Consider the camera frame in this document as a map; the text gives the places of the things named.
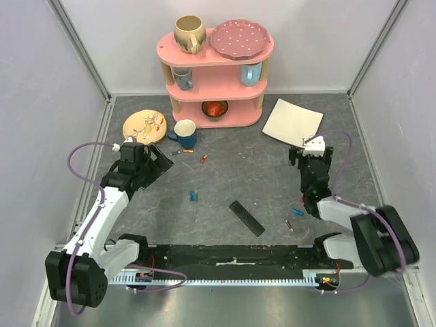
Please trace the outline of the black remote control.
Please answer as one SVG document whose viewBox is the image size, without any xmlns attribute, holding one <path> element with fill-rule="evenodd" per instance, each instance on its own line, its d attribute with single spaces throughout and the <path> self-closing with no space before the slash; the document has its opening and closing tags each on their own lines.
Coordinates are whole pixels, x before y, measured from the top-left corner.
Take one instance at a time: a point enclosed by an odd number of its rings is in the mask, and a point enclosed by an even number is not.
<svg viewBox="0 0 436 327">
<path fill-rule="evenodd" d="M 229 208 L 256 237 L 259 237 L 265 232 L 265 228 L 239 201 L 233 201 L 233 203 L 229 205 Z"/>
</svg>

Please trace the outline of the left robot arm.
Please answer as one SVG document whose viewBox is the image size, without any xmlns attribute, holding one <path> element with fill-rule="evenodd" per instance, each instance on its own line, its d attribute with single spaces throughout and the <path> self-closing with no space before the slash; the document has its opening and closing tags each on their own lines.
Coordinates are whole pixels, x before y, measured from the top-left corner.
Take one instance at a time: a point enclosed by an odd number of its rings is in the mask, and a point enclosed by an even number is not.
<svg viewBox="0 0 436 327">
<path fill-rule="evenodd" d="M 73 315 L 98 307 L 108 283 L 130 264 L 142 268 L 149 262 L 146 237 L 123 234 L 110 249 L 106 239 L 119 215 L 139 189 L 146 189 L 173 162 L 153 143 L 111 144 L 119 153 L 101 182 L 98 195 L 79 230 L 61 251 L 51 251 L 45 260 L 46 276 L 52 299 L 66 302 Z"/>
</svg>

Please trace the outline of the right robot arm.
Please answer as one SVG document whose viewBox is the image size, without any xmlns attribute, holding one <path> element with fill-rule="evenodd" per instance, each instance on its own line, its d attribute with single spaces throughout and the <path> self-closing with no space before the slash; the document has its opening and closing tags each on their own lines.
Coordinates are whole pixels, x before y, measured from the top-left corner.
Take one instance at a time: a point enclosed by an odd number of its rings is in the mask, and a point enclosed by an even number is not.
<svg viewBox="0 0 436 327">
<path fill-rule="evenodd" d="M 328 183 L 333 151 L 327 146 L 322 155 L 312 155 L 297 146 L 289 148 L 289 164 L 297 165 L 300 171 L 302 204 L 307 213 L 353 233 L 352 237 L 322 237 L 322 245 L 312 250 L 313 263 L 328 268 L 336 259 L 344 259 L 378 277 L 400 269 L 402 261 L 406 265 L 418 262 L 418 248 L 393 206 L 354 207 L 332 196 Z"/>
</svg>

